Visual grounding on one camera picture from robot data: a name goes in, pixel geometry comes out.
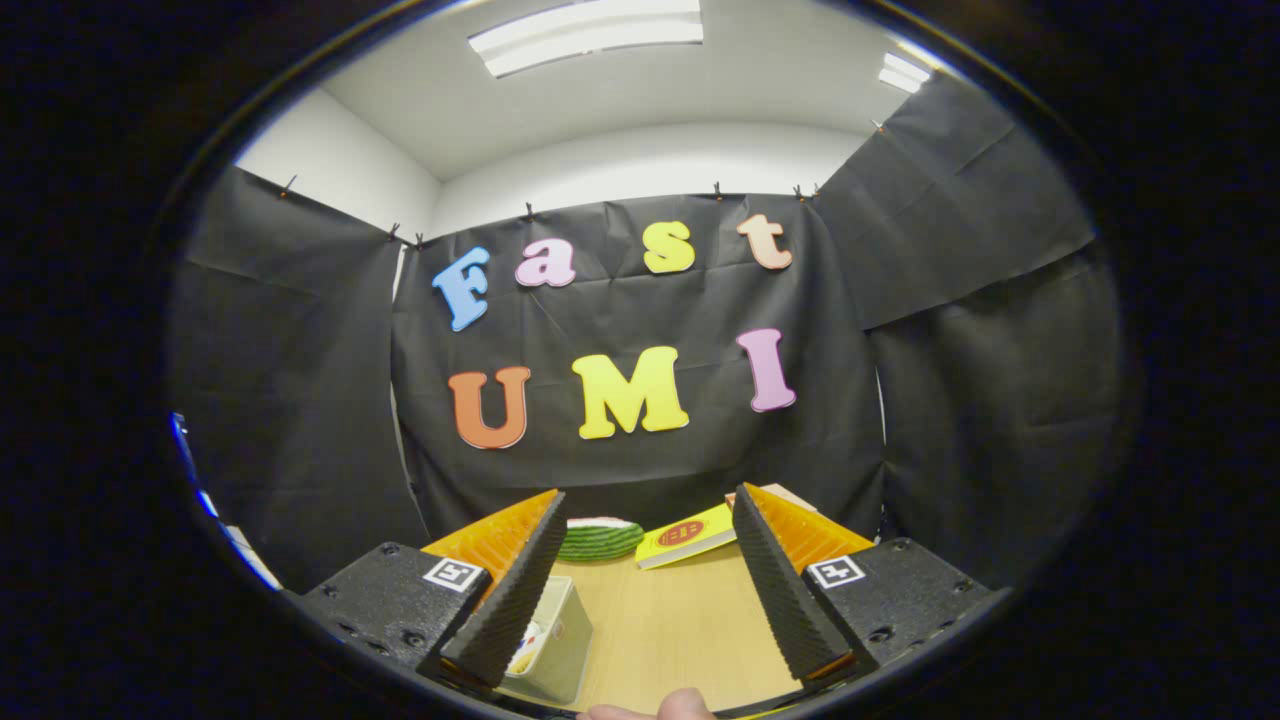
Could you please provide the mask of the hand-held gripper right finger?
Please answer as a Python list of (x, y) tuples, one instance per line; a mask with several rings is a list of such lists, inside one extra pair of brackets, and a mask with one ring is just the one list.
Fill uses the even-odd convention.
[(1001, 601), (914, 539), (873, 543), (759, 486), (733, 528), (774, 642), (805, 691), (913, 657)]

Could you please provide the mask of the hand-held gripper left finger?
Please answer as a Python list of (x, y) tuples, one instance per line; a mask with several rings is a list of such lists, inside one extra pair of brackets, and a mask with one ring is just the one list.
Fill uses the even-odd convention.
[(549, 489), (422, 550), (384, 542), (296, 602), (358, 652), (467, 691), (506, 674), (567, 532)]

